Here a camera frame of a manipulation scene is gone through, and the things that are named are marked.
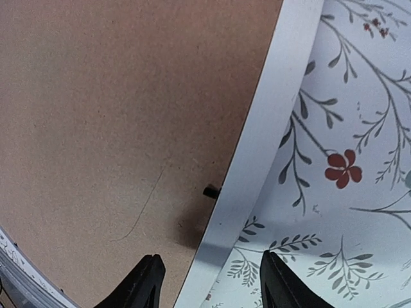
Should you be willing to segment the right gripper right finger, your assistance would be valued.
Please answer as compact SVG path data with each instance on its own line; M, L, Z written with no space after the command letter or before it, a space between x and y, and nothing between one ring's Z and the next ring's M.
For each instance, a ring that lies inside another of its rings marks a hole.
M274 252L264 251L260 266L264 308L332 308Z

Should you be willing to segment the brown frame backing board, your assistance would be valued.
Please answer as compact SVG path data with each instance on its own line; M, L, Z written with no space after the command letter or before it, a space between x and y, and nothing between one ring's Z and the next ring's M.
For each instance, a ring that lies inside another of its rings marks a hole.
M280 7L1 2L1 226L75 303L158 253L173 306Z

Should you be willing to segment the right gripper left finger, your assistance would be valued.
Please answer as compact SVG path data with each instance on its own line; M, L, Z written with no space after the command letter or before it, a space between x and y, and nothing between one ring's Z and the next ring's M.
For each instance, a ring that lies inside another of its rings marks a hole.
M160 255L145 255L102 301L102 307L159 308L165 273L166 268Z

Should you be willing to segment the white picture frame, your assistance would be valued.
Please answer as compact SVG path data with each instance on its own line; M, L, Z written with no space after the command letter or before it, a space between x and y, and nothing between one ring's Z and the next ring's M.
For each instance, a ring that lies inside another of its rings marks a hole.
M175 307L200 307L254 208L292 113L323 1L283 1L247 118Z

